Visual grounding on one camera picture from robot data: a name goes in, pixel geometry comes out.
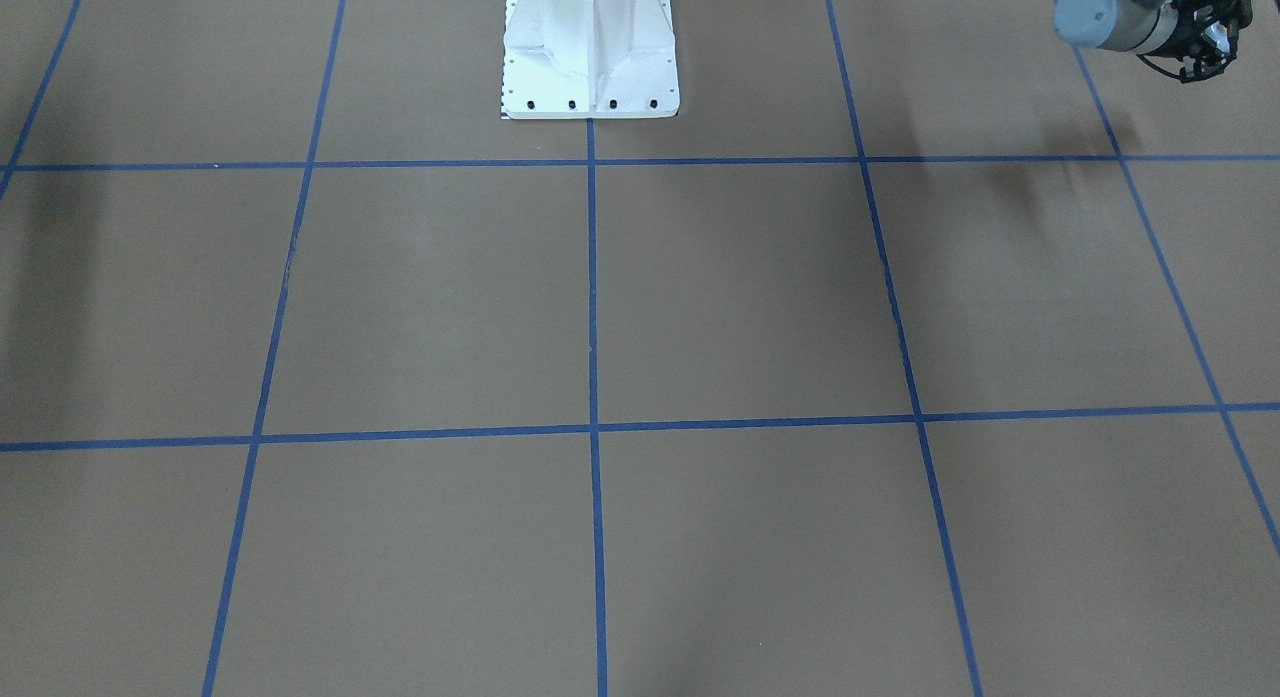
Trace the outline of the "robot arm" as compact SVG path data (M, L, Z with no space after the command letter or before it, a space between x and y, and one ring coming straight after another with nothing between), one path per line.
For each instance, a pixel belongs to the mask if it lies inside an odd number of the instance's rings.
M1057 0L1053 31L1075 47L1137 56L1175 55L1201 36L1172 0Z

